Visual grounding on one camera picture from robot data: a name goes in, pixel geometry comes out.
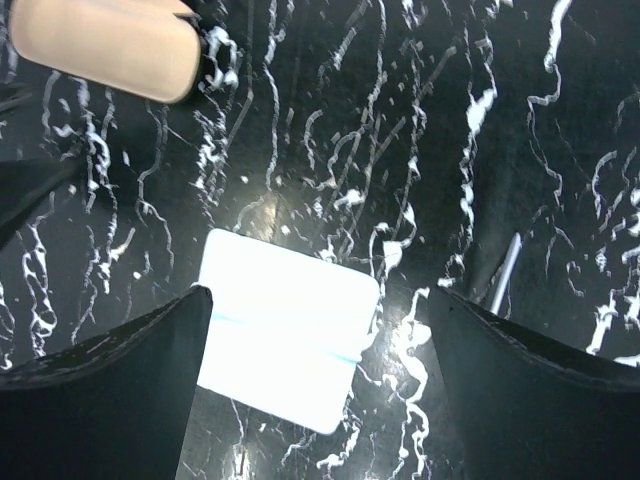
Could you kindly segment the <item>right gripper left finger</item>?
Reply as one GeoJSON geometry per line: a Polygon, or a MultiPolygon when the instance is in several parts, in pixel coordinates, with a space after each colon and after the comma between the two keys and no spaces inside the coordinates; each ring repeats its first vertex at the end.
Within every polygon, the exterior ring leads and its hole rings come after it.
{"type": "Polygon", "coordinates": [[[196,285],[2,374],[2,478],[174,478],[212,306],[196,285]]]}

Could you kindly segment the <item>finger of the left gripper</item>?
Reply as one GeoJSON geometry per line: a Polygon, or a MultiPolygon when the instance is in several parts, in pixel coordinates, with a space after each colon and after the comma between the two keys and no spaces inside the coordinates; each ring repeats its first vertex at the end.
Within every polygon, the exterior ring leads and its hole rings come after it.
{"type": "Polygon", "coordinates": [[[80,175],[83,165],[79,157],[1,162],[1,249],[51,192],[80,175]]]}

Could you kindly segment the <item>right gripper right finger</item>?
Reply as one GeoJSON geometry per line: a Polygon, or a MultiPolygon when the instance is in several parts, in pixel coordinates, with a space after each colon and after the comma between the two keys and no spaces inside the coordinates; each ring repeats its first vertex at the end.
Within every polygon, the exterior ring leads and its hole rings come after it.
{"type": "Polygon", "coordinates": [[[638,369],[444,288],[427,316],[470,478],[638,478],[638,369]]]}

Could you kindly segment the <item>black glasses case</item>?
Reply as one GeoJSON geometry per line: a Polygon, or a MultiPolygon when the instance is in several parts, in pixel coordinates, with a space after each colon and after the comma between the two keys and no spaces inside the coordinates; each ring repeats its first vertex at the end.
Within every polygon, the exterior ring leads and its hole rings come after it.
{"type": "Polygon", "coordinates": [[[200,70],[195,18],[182,1],[13,1],[8,30],[33,63],[174,104],[200,70]]]}

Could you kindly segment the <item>light blue cleaning cloth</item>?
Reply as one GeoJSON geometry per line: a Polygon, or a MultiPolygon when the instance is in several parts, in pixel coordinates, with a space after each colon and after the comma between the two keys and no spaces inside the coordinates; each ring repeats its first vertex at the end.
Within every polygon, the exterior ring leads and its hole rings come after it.
{"type": "Polygon", "coordinates": [[[197,384],[332,434],[379,301],[371,276],[223,229],[198,277],[213,310],[197,384]]]}

